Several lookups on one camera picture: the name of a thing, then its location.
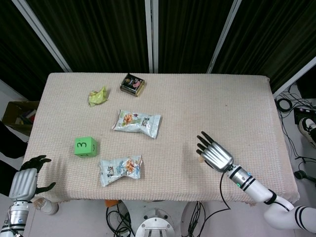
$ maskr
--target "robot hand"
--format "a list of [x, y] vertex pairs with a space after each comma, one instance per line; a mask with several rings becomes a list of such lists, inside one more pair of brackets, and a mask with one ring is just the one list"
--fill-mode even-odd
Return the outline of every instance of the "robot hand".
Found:
[[229, 178], [247, 193], [255, 202], [264, 202], [270, 208], [264, 213], [265, 220], [276, 229], [304, 229], [316, 232], [316, 209], [295, 207], [287, 200], [267, 189], [240, 165], [234, 165], [233, 156], [216, 143], [205, 132], [204, 138], [197, 138], [204, 144], [198, 143], [197, 153], [205, 162], [219, 172], [226, 172]]
[[21, 237], [29, 214], [29, 201], [35, 194], [51, 190], [55, 182], [47, 187], [38, 188], [37, 179], [44, 163], [51, 162], [46, 156], [38, 156], [25, 162], [14, 175], [9, 198], [13, 205], [9, 208], [0, 237]]

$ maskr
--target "cardboard box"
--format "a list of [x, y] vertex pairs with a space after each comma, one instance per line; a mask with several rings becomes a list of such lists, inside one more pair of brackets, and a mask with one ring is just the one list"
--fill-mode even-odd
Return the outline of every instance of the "cardboard box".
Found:
[[32, 124], [15, 124], [16, 119], [29, 110], [37, 110], [39, 101], [11, 101], [6, 106], [2, 122], [27, 136], [31, 135]]

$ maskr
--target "black curtain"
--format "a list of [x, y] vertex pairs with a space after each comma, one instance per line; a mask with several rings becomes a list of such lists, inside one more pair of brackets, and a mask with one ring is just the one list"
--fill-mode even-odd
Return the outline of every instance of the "black curtain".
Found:
[[0, 79], [29, 100], [39, 100], [49, 73], [62, 72], [10, 0], [0, 2]]
[[147, 73], [143, 0], [27, 0], [74, 72]]
[[270, 77], [275, 92], [316, 56], [316, 1], [243, 0], [212, 73]]
[[206, 73], [233, 0], [159, 0], [160, 73]]

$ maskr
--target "plastic snack package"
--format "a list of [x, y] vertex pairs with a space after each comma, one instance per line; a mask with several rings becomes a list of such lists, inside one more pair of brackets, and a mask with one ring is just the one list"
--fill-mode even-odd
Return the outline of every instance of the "plastic snack package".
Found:
[[89, 94], [90, 107], [106, 102], [108, 100], [106, 96], [107, 96], [107, 91], [106, 91], [105, 86], [102, 87], [102, 89], [99, 92], [96, 92], [94, 90], [90, 92]]
[[114, 160], [102, 159], [100, 161], [101, 185], [105, 187], [122, 176], [139, 179], [142, 162], [142, 156], [131, 156]]
[[142, 132], [156, 138], [160, 122], [160, 115], [147, 115], [120, 110], [118, 120], [113, 130], [125, 132]]

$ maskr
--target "orange object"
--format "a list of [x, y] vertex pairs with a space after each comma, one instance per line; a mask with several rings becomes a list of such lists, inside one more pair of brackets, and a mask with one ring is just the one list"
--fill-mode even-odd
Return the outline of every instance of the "orange object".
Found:
[[111, 207], [119, 203], [119, 200], [104, 200], [106, 207]]

